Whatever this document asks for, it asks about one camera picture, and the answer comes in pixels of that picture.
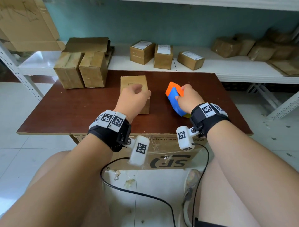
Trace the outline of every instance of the floor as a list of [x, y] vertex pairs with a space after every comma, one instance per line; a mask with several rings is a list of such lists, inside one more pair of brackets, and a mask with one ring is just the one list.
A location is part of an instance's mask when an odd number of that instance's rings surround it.
[[[52, 84], [37, 84], [45, 94]], [[267, 121], [265, 102], [257, 94], [230, 92], [232, 100], [249, 124], [256, 141], [272, 150], [299, 171], [299, 108], [281, 120]], [[279, 93], [280, 99], [290, 94]], [[69, 136], [17, 135], [16, 131], [38, 104], [21, 83], [0, 83], [0, 215], [24, 193], [31, 178], [51, 155], [71, 150], [75, 143]], [[205, 153], [197, 155], [192, 165], [203, 169]], [[118, 187], [143, 192], [168, 201], [175, 215], [180, 212], [185, 170], [120, 171], [119, 180], [109, 171], [106, 177]], [[129, 179], [132, 184], [126, 185]], [[172, 226], [168, 206], [150, 198], [105, 189], [115, 227]]]

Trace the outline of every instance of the wooden table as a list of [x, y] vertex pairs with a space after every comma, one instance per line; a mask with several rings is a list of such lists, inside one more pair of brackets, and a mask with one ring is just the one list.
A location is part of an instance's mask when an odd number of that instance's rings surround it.
[[175, 134], [179, 126], [191, 127], [189, 119], [180, 117], [171, 107], [165, 91], [170, 81], [190, 83], [206, 102], [219, 105], [231, 122], [246, 134], [252, 134], [229, 94], [213, 73], [138, 72], [110, 70], [105, 88], [63, 89], [60, 81], [52, 86], [32, 111], [18, 134], [86, 135], [89, 125], [105, 110], [113, 110], [120, 94], [120, 77], [146, 75], [150, 97], [150, 114], [138, 115], [132, 134]]

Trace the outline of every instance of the shoe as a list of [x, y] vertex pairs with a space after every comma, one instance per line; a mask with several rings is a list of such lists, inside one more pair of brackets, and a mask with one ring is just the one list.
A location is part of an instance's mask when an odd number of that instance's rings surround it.
[[182, 211], [179, 214], [179, 227], [192, 227], [192, 212], [188, 212], [188, 208], [193, 206], [194, 192], [202, 173], [192, 169], [187, 175], [184, 186], [184, 199], [182, 203]]

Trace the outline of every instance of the cable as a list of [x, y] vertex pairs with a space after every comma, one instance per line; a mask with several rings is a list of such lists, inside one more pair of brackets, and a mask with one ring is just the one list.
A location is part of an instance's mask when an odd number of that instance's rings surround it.
[[208, 166], [210, 156], [209, 156], [209, 151], [208, 151], [208, 149], [207, 149], [205, 146], [203, 146], [203, 145], [201, 145], [201, 144], [199, 144], [199, 143], [192, 143], [192, 144], [193, 144], [193, 145], [200, 145], [200, 146], [202, 146], [204, 149], [206, 149], [207, 154], [208, 154], [207, 164], [206, 164], [206, 166], [205, 166], [205, 168], [204, 168], [204, 171], [202, 172], [202, 175], [201, 175], [200, 178], [199, 178], [199, 181], [198, 181], [198, 184], [197, 184], [197, 187], [196, 187], [196, 190], [195, 190], [195, 195], [194, 195], [194, 200], [193, 200], [193, 209], [192, 209], [192, 227], [193, 227], [193, 223], [194, 223], [194, 207], [195, 207], [196, 193], [197, 193], [197, 190], [198, 190], [198, 186], [199, 186], [199, 184], [200, 184], [200, 181], [201, 181], [201, 179], [202, 179], [202, 177], [203, 177], [203, 175], [204, 175], [204, 173], [205, 173], [205, 170], [206, 170], [206, 168], [207, 168], [207, 166]]
[[166, 204], [170, 207], [170, 209], [171, 209], [172, 220], [173, 220], [173, 226], [176, 227], [176, 222], [175, 222], [175, 219], [174, 219], [174, 213], [173, 213], [172, 206], [171, 206], [168, 202], [166, 202], [165, 200], [160, 199], [160, 198], [155, 197], [155, 196], [151, 196], [151, 195], [147, 195], [147, 194], [143, 194], [143, 193], [139, 193], [139, 192], [133, 192], [133, 191], [130, 191], [130, 190], [122, 189], [122, 188], [113, 186], [113, 185], [109, 184], [107, 181], [104, 180], [104, 178], [103, 178], [103, 176], [102, 176], [102, 172], [103, 172], [103, 170], [104, 170], [108, 165], [110, 165], [110, 164], [112, 164], [112, 163], [114, 163], [114, 162], [116, 162], [116, 161], [118, 161], [118, 160], [121, 160], [121, 159], [130, 159], [130, 158], [129, 158], [129, 157], [124, 157], [124, 158], [116, 159], [116, 160], [114, 160], [114, 161], [108, 163], [107, 165], [105, 165], [105, 166], [101, 169], [100, 177], [101, 177], [102, 181], [104, 182], [104, 184], [106, 184], [107, 186], [109, 186], [109, 187], [111, 187], [111, 188], [114, 188], [114, 189], [116, 189], [116, 190], [120, 190], [120, 191], [123, 191], [123, 192], [128, 192], [128, 193], [131, 193], [131, 194], [136, 194], [136, 195], [140, 195], [140, 196], [149, 197], [149, 198], [152, 198], [152, 199], [159, 200], [159, 201], [161, 201], [161, 202], [163, 202], [163, 203], [166, 203]]
[[[207, 151], [207, 153], [208, 153], [207, 164], [206, 164], [206, 166], [205, 166], [205, 168], [204, 168], [204, 171], [202, 172], [202, 175], [201, 175], [200, 178], [199, 178], [199, 182], [198, 182], [198, 184], [197, 184], [196, 191], [195, 191], [195, 195], [194, 195], [193, 209], [192, 209], [192, 226], [193, 226], [193, 223], [194, 223], [194, 207], [195, 207], [196, 193], [197, 193], [197, 190], [198, 190], [198, 186], [199, 186], [199, 184], [200, 184], [200, 181], [201, 181], [201, 179], [202, 179], [202, 176], [204, 175], [205, 170], [206, 170], [206, 168], [207, 168], [207, 166], [208, 166], [208, 163], [209, 163], [209, 151], [208, 151], [208, 149], [207, 149], [205, 146], [203, 146], [203, 145], [201, 145], [201, 144], [199, 144], [199, 143], [192, 143], [192, 144], [193, 144], [193, 145], [200, 145], [200, 146], [202, 146], [203, 148], [206, 149], [206, 151]], [[109, 186], [109, 187], [111, 187], [111, 188], [114, 188], [114, 189], [116, 189], [116, 190], [119, 190], [119, 191], [128, 192], [128, 193], [135, 194], [135, 195], [140, 195], [140, 196], [145, 196], [145, 197], [148, 197], [148, 198], [152, 198], [152, 199], [159, 200], [159, 201], [161, 201], [161, 202], [167, 204], [167, 205], [170, 207], [170, 209], [171, 209], [172, 220], [173, 220], [173, 226], [176, 227], [176, 222], [175, 222], [175, 218], [174, 218], [174, 213], [173, 213], [172, 206], [171, 206], [168, 202], [166, 202], [165, 200], [160, 199], [160, 198], [155, 197], [155, 196], [151, 196], [151, 195], [143, 194], [143, 193], [140, 193], [140, 192], [133, 192], [133, 191], [126, 190], [126, 189], [123, 189], [123, 188], [119, 188], [119, 187], [116, 187], [116, 186], [114, 186], [114, 185], [109, 184], [107, 181], [104, 180], [104, 178], [103, 178], [103, 176], [102, 176], [102, 173], [103, 173], [104, 169], [105, 169], [107, 166], [109, 166], [110, 164], [112, 164], [112, 163], [114, 163], [114, 162], [116, 162], [116, 161], [118, 161], [118, 160], [121, 160], [121, 159], [128, 159], [128, 160], [129, 160], [130, 158], [129, 158], [129, 157], [124, 157], [124, 158], [116, 159], [116, 160], [114, 160], [114, 161], [108, 163], [107, 165], [105, 165], [105, 166], [101, 169], [100, 177], [101, 177], [102, 181], [104, 182], [104, 184], [106, 184], [107, 186]]]

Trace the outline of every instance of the wall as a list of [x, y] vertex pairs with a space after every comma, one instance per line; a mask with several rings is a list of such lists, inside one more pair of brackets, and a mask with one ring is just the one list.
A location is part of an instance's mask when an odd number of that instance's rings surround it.
[[44, 0], [61, 40], [108, 36], [113, 43], [211, 46], [218, 36], [249, 32], [261, 37], [275, 26], [299, 22], [299, 12], [116, 0]]

